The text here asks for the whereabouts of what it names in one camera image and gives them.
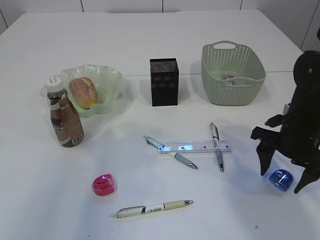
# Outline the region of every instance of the black box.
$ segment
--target black box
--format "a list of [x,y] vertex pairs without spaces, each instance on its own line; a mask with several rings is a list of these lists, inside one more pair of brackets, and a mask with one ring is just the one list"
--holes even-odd
[[179,69],[175,58],[150,59],[152,106],[178,105]]

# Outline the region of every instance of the white bottle cap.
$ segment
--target white bottle cap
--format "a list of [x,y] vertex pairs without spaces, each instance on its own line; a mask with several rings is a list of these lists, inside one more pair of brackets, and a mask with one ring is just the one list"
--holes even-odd
[[52,77],[48,81],[45,82],[46,91],[48,93],[56,93],[60,92],[65,88],[63,82],[59,77]]

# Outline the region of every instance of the bread roll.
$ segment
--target bread roll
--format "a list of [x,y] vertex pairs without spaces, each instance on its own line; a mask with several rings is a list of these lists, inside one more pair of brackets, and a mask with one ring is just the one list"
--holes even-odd
[[94,83],[88,77],[75,78],[69,83],[73,98],[84,108],[98,103],[98,93]]

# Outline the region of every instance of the white pen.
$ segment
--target white pen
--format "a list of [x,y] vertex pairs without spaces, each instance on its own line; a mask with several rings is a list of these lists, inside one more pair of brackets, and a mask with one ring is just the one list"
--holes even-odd
[[210,122],[210,131],[211,131],[211,135],[212,135],[213,146],[215,148],[216,161],[218,162],[218,165],[219,165],[221,172],[223,172],[224,171],[224,159],[222,157],[222,153],[220,150],[218,129],[217,129],[216,125],[214,125],[213,122]]
[[114,214],[111,214],[111,217],[120,219],[120,218],[135,216],[135,215],[150,214],[150,213],[155,213],[160,211],[182,208],[189,204],[192,204],[193,202],[194,201],[191,201],[191,200],[181,200],[181,201],[171,201],[171,202],[161,203],[153,206],[127,207],[127,208],[120,209]]

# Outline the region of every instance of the clear ruler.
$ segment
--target clear ruler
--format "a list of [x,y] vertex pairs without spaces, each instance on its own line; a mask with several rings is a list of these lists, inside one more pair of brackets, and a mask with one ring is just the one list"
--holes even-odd
[[[226,140],[220,140],[221,152],[231,152],[231,147]],[[159,153],[214,153],[216,149],[212,141],[172,141],[162,142],[158,147]]]

